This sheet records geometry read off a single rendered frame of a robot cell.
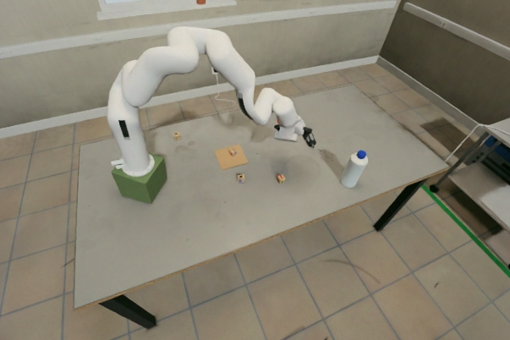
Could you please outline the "white bottle with blue cap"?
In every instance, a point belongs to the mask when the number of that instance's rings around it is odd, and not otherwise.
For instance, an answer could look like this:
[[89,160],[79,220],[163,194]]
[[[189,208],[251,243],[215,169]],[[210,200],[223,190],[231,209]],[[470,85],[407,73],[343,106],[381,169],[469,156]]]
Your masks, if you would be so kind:
[[365,166],[368,163],[368,158],[365,151],[358,151],[353,153],[348,164],[345,167],[343,174],[340,178],[340,182],[347,188],[352,188],[356,185],[361,173],[364,171]]

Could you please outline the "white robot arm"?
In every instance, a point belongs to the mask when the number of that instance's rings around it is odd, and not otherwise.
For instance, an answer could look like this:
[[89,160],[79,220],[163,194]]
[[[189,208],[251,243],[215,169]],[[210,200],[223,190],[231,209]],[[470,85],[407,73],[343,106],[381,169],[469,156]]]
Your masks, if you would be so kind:
[[[196,44],[195,44],[196,43]],[[199,52],[199,53],[198,53]],[[167,35],[167,47],[153,47],[126,63],[109,93],[107,122],[122,154],[112,161],[129,176],[139,177],[154,167],[140,124],[140,108],[155,94],[166,77],[189,74],[199,64],[199,54],[207,55],[211,66],[236,90],[242,113],[252,122],[265,125],[274,112],[280,125],[275,140],[297,142],[295,125],[301,122],[292,101],[264,88],[255,105],[255,73],[235,51],[228,36],[219,30],[176,27]],[[121,87],[122,79],[122,87]]]

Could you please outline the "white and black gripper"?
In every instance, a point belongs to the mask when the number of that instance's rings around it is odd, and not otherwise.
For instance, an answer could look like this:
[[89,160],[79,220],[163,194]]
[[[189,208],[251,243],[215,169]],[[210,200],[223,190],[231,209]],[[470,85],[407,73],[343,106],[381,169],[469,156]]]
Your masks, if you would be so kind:
[[[299,118],[301,118],[301,117],[299,117]],[[280,125],[281,125],[280,123],[277,124],[277,125],[274,125],[274,129],[277,129],[277,131],[279,131]],[[297,135],[303,135],[304,140],[305,140],[308,137],[308,134],[312,133],[312,129],[306,128],[305,124],[304,124],[304,121],[301,118],[301,122],[298,122],[295,125],[295,129],[294,129],[293,133],[297,134]]]

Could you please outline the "tan square mat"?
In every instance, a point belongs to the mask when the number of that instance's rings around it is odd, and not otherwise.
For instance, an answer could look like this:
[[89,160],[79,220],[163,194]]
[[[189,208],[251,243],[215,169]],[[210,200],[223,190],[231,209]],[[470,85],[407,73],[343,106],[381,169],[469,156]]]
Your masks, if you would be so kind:
[[[231,148],[237,149],[237,154],[235,156],[231,156],[229,154],[229,150]],[[237,167],[243,164],[248,163],[240,145],[233,145],[227,148],[223,148],[220,150],[214,151],[217,157],[217,160],[220,164],[220,167],[222,170],[231,168],[231,167]]]

